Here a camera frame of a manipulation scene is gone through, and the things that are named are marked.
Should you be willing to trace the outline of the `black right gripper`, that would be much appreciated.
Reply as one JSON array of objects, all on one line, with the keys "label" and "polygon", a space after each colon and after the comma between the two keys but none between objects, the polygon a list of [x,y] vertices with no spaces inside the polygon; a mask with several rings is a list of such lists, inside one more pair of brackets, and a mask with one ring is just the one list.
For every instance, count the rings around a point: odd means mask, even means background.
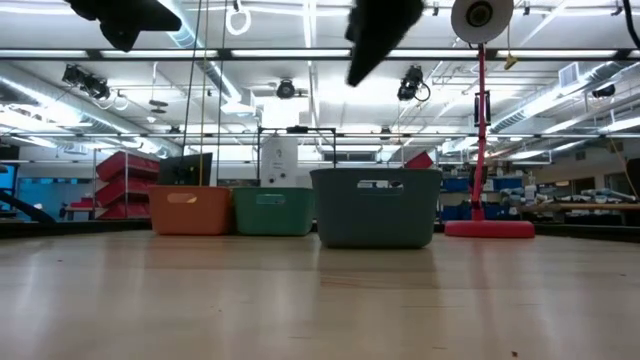
[{"label": "black right gripper", "polygon": [[352,43],[346,83],[358,86],[397,47],[423,11],[422,0],[355,0],[345,31]]}]

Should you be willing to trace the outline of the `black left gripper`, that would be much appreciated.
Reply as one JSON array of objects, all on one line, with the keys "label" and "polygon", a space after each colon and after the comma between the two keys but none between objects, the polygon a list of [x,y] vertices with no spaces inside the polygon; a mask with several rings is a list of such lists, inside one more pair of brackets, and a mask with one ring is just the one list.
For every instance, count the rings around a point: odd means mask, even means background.
[{"label": "black left gripper", "polygon": [[99,23],[117,50],[129,52],[142,31],[178,31],[181,19],[159,0],[64,0],[80,17]]}]

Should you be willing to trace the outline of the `dark teal plastic bin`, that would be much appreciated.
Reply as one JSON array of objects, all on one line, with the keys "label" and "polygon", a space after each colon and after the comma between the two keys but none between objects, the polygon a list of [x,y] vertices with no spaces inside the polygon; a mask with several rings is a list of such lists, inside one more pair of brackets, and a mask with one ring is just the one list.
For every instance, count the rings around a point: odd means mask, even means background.
[{"label": "dark teal plastic bin", "polygon": [[441,171],[327,168],[310,176],[325,247],[421,249],[431,243]]}]

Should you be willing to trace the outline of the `orange plastic bin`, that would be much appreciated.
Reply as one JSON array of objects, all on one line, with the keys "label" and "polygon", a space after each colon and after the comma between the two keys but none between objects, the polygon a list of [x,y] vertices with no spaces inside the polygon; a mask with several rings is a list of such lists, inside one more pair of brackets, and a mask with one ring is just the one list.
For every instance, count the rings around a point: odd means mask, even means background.
[{"label": "orange plastic bin", "polygon": [[232,192],[211,186],[149,188],[150,217],[158,235],[227,234],[232,223]]}]

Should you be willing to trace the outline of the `light teal plastic bin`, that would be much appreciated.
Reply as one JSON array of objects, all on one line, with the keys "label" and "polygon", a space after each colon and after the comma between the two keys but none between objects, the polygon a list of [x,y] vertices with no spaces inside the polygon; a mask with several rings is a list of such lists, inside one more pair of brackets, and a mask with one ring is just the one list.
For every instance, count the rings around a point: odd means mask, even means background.
[{"label": "light teal plastic bin", "polygon": [[308,188],[237,187],[232,191],[237,231],[247,236],[305,236],[312,228]]}]

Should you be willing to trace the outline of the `tilted red storage bin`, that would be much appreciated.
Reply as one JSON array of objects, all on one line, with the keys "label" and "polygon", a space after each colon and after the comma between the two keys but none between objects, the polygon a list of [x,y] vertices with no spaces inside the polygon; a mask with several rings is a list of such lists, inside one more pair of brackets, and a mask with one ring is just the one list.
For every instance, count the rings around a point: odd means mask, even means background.
[{"label": "tilted red storage bin", "polygon": [[407,169],[429,169],[433,166],[434,160],[428,152],[423,151],[409,159],[404,167]]}]

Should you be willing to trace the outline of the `black background monitor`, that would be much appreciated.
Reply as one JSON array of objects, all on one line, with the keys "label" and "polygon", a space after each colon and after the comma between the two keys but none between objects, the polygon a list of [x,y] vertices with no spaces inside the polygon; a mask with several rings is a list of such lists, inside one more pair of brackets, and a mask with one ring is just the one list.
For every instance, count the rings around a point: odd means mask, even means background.
[{"label": "black background monitor", "polygon": [[209,186],[212,153],[163,159],[159,163],[158,185]]}]

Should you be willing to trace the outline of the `red desk lamp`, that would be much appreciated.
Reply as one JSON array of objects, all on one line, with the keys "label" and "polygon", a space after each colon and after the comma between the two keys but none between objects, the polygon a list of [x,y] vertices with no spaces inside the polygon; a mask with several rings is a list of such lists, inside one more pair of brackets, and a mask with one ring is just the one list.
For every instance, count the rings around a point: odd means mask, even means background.
[{"label": "red desk lamp", "polygon": [[449,237],[477,239],[532,239],[535,227],[528,221],[500,221],[485,218],[481,194],[484,189],[487,126],[490,119],[490,93],[486,89],[487,43],[510,24],[513,0],[455,0],[451,12],[452,28],[461,40],[477,47],[478,92],[474,100],[478,153],[471,190],[471,218],[448,221],[444,233]]}]

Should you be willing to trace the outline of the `blue storage bin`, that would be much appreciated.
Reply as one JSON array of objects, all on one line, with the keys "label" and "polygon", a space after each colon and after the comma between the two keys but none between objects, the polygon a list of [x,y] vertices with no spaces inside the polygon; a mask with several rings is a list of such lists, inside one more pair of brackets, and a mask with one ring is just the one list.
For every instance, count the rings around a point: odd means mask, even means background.
[{"label": "blue storage bin", "polygon": [[[520,178],[498,177],[490,178],[485,182],[484,192],[500,192],[505,189],[517,189],[523,187]],[[441,191],[447,193],[469,193],[472,189],[467,178],[445,178],[441,184]]]}]

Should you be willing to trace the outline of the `blue lit screen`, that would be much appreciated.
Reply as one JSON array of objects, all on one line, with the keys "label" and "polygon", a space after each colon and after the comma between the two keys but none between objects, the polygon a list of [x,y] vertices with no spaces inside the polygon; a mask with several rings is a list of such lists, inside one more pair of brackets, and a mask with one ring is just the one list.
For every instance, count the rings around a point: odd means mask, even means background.
[{"label": "blue lit screen", "polygon": [[18,165],[0,164],[0,192],[16,195]]}]

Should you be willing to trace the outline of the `wooden workbench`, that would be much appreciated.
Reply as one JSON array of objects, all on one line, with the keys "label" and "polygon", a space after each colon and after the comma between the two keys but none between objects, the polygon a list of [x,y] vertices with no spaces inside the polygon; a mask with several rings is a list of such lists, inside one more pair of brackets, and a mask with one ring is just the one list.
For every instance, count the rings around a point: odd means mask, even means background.
[{"label": "wooden workbench", "polygon": [[573,210],[640,211],[640,204],[548,203],[519,206],[519,212],[564,212]]}]

